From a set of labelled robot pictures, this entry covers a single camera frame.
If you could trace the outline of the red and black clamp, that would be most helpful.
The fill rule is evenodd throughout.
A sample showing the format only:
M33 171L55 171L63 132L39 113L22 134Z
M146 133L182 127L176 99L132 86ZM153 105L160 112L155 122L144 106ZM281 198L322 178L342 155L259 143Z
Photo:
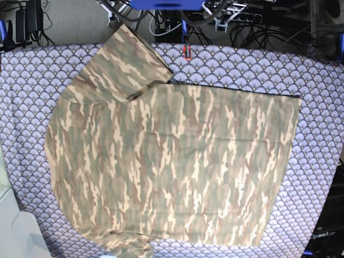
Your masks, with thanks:
M183 57L185 60L191 60L191 46L190 45L184 45L183 46Z

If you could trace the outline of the white plastic bin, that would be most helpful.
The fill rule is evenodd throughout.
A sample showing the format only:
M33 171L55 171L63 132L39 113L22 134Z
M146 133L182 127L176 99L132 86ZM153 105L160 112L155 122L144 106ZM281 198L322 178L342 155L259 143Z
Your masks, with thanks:
M1 154L1 257L51 257L35 216L21 211Z

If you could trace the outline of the purple fan-pattern tablecloth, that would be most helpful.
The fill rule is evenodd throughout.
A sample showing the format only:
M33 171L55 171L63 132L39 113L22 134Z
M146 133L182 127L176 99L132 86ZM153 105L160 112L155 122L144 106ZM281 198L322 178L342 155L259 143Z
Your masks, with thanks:
M301 257L325 205L343 148L343 66L304 56L224 46L156 44L174 82L299 96L292 153L257 247L153 243L155 257ZM56 101L98 45L20 49L1 54L1 146L22 211L32 213L53 257L99 257L104 249L66 222L51 190L44 141Z

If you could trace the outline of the black power adapter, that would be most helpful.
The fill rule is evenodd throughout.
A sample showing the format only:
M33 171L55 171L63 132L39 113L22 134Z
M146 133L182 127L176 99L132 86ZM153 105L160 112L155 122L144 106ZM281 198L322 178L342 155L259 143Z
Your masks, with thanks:
M16 11L16 41L18 43L29 41L31 34L38 37L43 26L42 15L41 1L31 0L19 4L19 9Z

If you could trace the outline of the camouflage T-shirt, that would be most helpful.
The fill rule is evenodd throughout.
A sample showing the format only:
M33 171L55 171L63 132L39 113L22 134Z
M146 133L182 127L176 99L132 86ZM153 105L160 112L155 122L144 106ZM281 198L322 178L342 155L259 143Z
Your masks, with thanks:
M258 246L302 100L172 75L121 25L64 89L45 138L60 209L116 257L151 257L162 239Z

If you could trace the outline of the black OpenArm box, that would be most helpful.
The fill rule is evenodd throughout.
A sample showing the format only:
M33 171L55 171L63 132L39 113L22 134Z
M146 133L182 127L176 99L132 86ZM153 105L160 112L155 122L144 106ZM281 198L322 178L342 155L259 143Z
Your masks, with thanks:
M343 161L302 257L343 257Z

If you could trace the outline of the black power strip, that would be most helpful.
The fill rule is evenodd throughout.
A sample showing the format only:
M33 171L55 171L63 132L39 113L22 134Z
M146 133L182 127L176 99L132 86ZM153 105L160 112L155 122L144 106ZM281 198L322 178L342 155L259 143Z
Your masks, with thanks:
M234 19L235 22L262 24L263 16L255 13L240 13Z

